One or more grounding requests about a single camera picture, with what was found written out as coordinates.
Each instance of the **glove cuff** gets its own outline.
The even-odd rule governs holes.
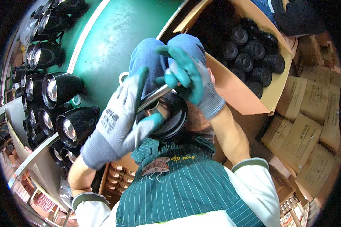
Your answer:
[[[93,170],[100,170],[107,162],[121,158],[97,129],[82,146],[81,154],[85,164]]]
[[[204,87],[204,92],[198,108],[203,112],[205,118],[210,120],[223,108],[225,100],[216,92],[211,81]]]

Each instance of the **forearm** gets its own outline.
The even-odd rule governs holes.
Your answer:
[[[96,170],[86,166],[82,155],[78,156],[68,173],[68,184],[71,187],[72,195],[84,192],[91,192],[91,184],[95,178]]]
[[[249,141],[226,105],[210,122],[218,143],[233,165],[250,158]]]

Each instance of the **plastic bag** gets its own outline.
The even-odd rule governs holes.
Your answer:
[[[69,184],[66,180],[62,179],[58,190],[59,196],[62,198],[63,202],[72,209],[72,192]]]

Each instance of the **blue cloth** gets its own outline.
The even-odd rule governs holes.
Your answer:
[[[142,98],[158,87],[154,84],[154,79],[156,77],[164,76],[164,71],[169,67],[169,64],[174,61],[171,58],[156,54],[154,49],[158,45],[165,44],[154,38],[144,39],[137,45],[131,55],[129,76],[134,75],[142,66],[148,66],[149,68],[149,75],[144,85]],[[205,49],[198,38],[189,34],[179,34],[169,40],[167,45],[182,48],[190,56],[196,57],[206,65]]]
[[[268,0],[251,0],[277,27],[277,23],[274,20],[273,12],[269,7]]]

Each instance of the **hand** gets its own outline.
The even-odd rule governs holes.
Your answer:
[[[204,64],[178,47],[158,46],[156,52],[174,59],[164,78],[157,78],[156,83],[166,83],[176,88],[179,81],[183,88],[178,89],[186,100],[195,104],[207,119],[215,116],[225,105],[225,100],[215,91],[210,74]]]
[[[81,148],[83,161],[91,169],[98,170],[105,163],[118,160],[133,151],[141,140],[163,122],[161,114],[152,114],[132,130],[148,72],[147,67],[140,68],[111,96],[96,129]]]

